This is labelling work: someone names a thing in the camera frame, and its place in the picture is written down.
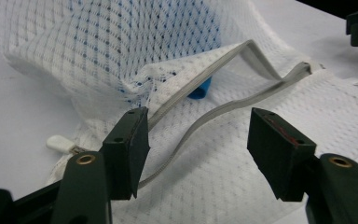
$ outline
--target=blue plastic piece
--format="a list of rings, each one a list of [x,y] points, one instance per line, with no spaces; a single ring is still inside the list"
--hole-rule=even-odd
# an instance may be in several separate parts
[[[212,78],[208,78],[204,83],[198,86],[195,90],[193,90],[188,97],[194,100],[202,99],[206,96],[208,92],[209,86],[211,85]]]

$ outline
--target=white netting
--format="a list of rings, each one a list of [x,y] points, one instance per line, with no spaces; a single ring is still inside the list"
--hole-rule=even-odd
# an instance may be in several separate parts
[[[158,109],[188,77],[253,39],[280,76],[306,57],[273,34],[248,1],[0,1],[0,49],[23,74],[71,97],[83,119],[76,142],[97,150],[121,115]],[[202,100],[185,99],[150,132],[143,178],[171,155],[209,110],[270,87],[237,57]],[[317,142],[320,152],[358,155],[358,92],[325,72],[256,106],[274,110]],[[114,202],[121,223],[268,223],[293,209],[274,196],[246,150],[250,108],[202,126],[139,198]],[[62,157],[50,181],[60,179]]]

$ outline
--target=screw hole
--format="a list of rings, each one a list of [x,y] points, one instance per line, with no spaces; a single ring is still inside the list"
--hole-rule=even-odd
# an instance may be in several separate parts
[[[86,164],[92,163],[93,161],[95,161],[95,159],[96,158],[93,155],[84,155],[84,156],[78,158],[76,160],[76,162],[79,165],[86,165]]]
[[[347,160],[340,158],[340,157],[332,157],[329,160],[333,164],[340,166],[340,167],[344,167],[344,168],[352,167],[352,164],[350,162],[348,162]]]
[[[117,142],[117,143],[120,143],[120,142],[123,142],[123,138],[115,138],[115,142]]]
[[[69,224],[86,224],[89,222],[89,219],[85,216],[77,216],[77,217],[74,217],[72,218],[70,221],[69,221]]]

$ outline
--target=white mesh fabric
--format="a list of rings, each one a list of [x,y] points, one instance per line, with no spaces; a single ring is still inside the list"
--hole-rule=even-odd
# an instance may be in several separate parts
[[[94,150],[125,111],[158,109],[188,72],[197,74],[249,39],[282,77],[307,60],[272,33],[248,1],[0,1],[1,50],[22,73],[59,84],[83,119],[76,142]],[[183,100],[151,131],[143,178],[200,116],[274,83],[234,59],[213,76],[205,99]],[[358,91],[325,72],[256,106],[292,122],[320,145],[318,153],[358,155]],[[249,112],[238,109],[201,127],[137,200],[113,203],[114,221],[268,223],[291,211],[293,205],[274,201],[247,153]],[[62,177],[68,158],[50,181]]]

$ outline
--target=brass screw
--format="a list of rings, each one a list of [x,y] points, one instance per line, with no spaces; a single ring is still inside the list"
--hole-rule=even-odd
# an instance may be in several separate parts
[[[76,160],[76,163],[79,165],[87,165],[95,161],[95,156],[93,155],[84,155]]]
[[[330,157],[329,161],[337,166],[343,167],[343,168],[351,168],[352,164],[345,160],[344,158],[340,157]]]

